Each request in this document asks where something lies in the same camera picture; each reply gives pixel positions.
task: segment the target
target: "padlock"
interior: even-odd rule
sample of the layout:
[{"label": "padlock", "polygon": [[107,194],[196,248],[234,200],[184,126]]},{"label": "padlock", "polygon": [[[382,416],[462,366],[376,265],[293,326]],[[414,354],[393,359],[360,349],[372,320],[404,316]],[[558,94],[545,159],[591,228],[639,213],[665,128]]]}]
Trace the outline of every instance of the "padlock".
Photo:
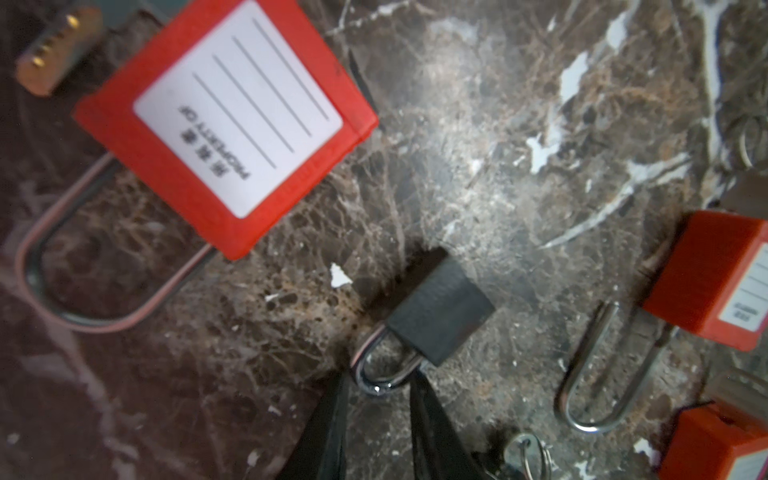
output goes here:
[{"label": "padlock", "polygon": [[[137,8],[136,2],[96,3],[106,25]],[[172,15],[186,0],[139,3],[164,5]],[[84,27],[76,16],[65,20],[70,30]],[[63,45],[68,49],[40,61],[74,61],[78,48],[92,40],[74,35],[74,43]],[[27,67],[35,61],[22,60]],[[42,65],[27,86],[48,93],[67,65]],[[294,0],[191,2],[100,91],[81,101],[74,118],[111,153],[33,226],[20,244],[15,271],[21,295],[40,316],[90,333],[122,330],[146,318],[216,250],[230,260],[246,255],[378,124]],[[97,318],[70,311],[50,294],[41,257],[56,229],[117,171],[116,159],[209,244],[134,312]]]},{"label": "padlock", "polygon": [[768,327],[768,221],[709,210],[690,218],[639,313],[663,320],[662,333],[611,414],[579,422],[570,411],[571,397],[617,311],[615,303],[605,306],[558,395],[563,420],[584,433],[608,432],[626,417],[681,329],[745,352],[757,346]]},{"label": "padlock", "polygon": [[[488,297],[443,249],[427,255],[392,296],[401,296],[403,300],[352,360],[357,385],[372,396],[385,395],[402,386],[425,359],[440,366],[495,311]],[[394,376],[370,379],[365,364],[390,332],[416,354]]]}]

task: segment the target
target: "label with lines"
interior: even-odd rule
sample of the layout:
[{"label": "label with lines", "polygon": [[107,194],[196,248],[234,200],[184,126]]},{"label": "label with lines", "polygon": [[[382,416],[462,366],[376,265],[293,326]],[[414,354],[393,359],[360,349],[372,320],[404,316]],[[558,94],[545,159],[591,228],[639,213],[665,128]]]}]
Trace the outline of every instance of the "label with lines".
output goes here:
[{"label": "label with lines", "polygon": [[768,315],[768,243],[758,250],[750,268],[720,313],[726,323],[756,332]]},{"label": "label with lines", "polygon": [[726,480],[760,480],[760,474],[768,462],[768,450],[738,458]]},{"label": "label with lines", "polygon": [[342,127],[254,0],[152,84],[134,112],[238,218]]}]

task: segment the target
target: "marble surface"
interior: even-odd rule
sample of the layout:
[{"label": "marble surface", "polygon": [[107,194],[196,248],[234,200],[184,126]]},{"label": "marble surface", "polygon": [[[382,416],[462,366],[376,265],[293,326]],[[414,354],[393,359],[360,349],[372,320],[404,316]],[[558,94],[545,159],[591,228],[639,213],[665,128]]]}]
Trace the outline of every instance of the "marble surface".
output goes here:
[{"label": "marble surface", "polygon": [[[554,414],[608,299],[621,320],[575,403],[584,418],[611,407],[657,329],[632,306],[685,215],[716,204],[739,167],[731,125],[768,69],[762,0],[302,0],[345,67],[354,57],[382,128],[246,258],[219,255],[159,313],[108,336],[39,321],[12,256],[101,154],[74,103],[159,25],[133,19],[53,98],[33,98],[13,61],[62,3],[0,3],[1,477],[273,478],[372,328],[370,303],[437,246],[498,308],[427,369],[473,451],[532,429],[554,480],[654,478],[638,445],[665,450],[707,378],[733,365],[768,375],[766,339],[738,353],[683,333],[613,432],[582,435]],[[124,172],[53,239],[47,275],[75,308],[126,312],[200,241]],[[333,264],[353,282],[332,287]],[[351,403],[349,478],[412,478],[406,392]]]}]

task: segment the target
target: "u-shaped shackle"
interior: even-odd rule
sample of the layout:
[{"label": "u-shaped shackle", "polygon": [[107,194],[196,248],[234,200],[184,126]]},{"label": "u-shaped shackle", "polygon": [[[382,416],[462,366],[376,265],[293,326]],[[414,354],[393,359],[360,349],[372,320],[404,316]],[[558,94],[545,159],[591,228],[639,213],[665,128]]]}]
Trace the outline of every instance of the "u-shaped shackle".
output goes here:
[{"label": "u-shaped shackle", "polygon": [[167,298],[175,293],[193,273],[216,253],[206,244],[172,275],[144,304],[133,312],[113,318],[99,318],[70,311],[51,294],[45,282],[42,254],[45,244],[74,212],[90,200],[119,170],[121,164],[112,153],[106,153],[80,177],[35,222],[18,247],[15,273],[18,288],[27,303],[46,320],[69,329],[86,333],[111,333],[127,329],[152,314]]},{"label": "u-shaped shackle", "polygon": [[355,383],[370,396],[385,396],[402,388],[408,382],[411,374],[420,369],[426,361],[423,356],[416,353],[396,374],[378,379],[369,378],[366,374],[366,363],[373,350],[384,340],[387,333],[389,333],[389,329],[386,323],[381,322],[357,349],[350,363],[349,370]]},{"label": "u-shaped shackle", "polygon": [[646,382],[650,379],[650,372],[656,366],[661,353],[669,346],[672,339],[677,335],[680,327],[666,323],[664,330],[650,352],[645,357],[637,373],[635,373],[624,394],[619,399],[611,413],[599,422],[583,423],[578,421],[571,414],[571,397],[578,387],[581,378],[584,376],[587,365],[591,362],[595,351],[605,339],[608,327],[611,321],[616,317],[619,310],[617,303],[608,303],[602,309],[598,316],[598,321],[594,324],[591,331],[584,337],[581,348],[576,354],[571,371],[563,383],[560,394],[558,395],[558,411],[562,419],[573,429],[583,433],[605,433],[609,432],[621,423],[629,413],[634,401],[640,394]]}]

